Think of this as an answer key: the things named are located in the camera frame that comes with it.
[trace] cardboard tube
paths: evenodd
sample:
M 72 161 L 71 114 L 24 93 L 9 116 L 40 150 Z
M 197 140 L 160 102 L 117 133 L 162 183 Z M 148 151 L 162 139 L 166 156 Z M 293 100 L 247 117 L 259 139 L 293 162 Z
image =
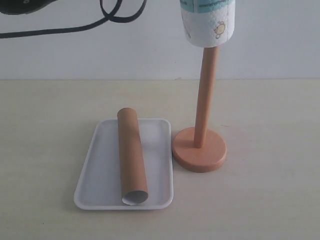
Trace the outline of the cardboard tube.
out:
M 117 118 L 122 202 L 137 205 L 148 198 L 137 113 L 132 108 L 123 108 L 118 112 Z

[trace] white wall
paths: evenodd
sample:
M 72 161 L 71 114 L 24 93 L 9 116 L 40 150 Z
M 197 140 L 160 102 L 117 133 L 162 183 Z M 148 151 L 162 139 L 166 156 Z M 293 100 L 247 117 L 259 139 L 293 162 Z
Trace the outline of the white wall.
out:
M 142 0 L 123 0 L 119 16 Z M 114 0 L 104 0 L 111 9 Z M 318 0 L 237 0 L 219 79 L 320 78 Z M 0 32 L 85 25 L 99 0 L 58 0 L 23 16 L 0 14 Z M 202 49 L 185 39 L 179 0 L 148 0 L 135 22 L 81 33 L 0 39 L 0 79 L 197 79 Z

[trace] white tray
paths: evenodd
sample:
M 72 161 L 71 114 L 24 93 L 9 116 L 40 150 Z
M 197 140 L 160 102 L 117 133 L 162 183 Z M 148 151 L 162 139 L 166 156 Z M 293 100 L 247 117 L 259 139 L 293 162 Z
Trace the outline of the white tray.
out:
M 74 193 L 83 210 L 155 210 L 174 197 L 171 125 L 160 118 L 138 120 L 148 186 L 148 199 L 139 205 L 121 200 L 118 121 L 98 123 Z

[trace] paper towel holder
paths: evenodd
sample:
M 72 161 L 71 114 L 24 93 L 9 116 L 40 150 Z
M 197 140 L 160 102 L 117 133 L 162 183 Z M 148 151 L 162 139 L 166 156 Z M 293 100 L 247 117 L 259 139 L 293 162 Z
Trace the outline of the paper towel holder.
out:
M 214 171 L 226 160 L 227 145 L 224 139 L 208 129 L 218 55 L 218 46 L 203 49 L 195 127 L 180 131 L 172 142 L 175 160 L 192 172 Z

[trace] black cable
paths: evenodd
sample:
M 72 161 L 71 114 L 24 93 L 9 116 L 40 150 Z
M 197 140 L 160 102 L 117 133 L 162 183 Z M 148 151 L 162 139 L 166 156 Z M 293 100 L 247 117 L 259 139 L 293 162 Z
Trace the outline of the black cable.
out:
M 141 7 L 135 14 L 128 17 L 122 17 L 122 16 L 115 16 L 115 15 L 119 11 L 123 0 L 117 0 L 114 8 L 110 13 L 107 13 L 106 10 L 104 9 L 103 0 L 99 0 L 99 1 L 100 1 L 100 8 L 104 15 L 104 18 L 96 22 L 93 22 L 91 24 L 84 25 L 84 26 L 68 27 L 68 28 L 53 28 L 53 29 L 33 30 L 33 31 L 6 32 L 6 33 L 0 33 L 0 39 L 13 39 L 13 38 L 32 37 L 32 36 L 40 36 L 40 35 L 83 32 L 90 29 L 94 29 L 106 23 L 107 21 L 111 21 L 114 23 L 123 23 L 123 24 L 130 23 L 136 20 L 138 17 L 140 17 L 147 3 L 147 0 L 143 0 Z

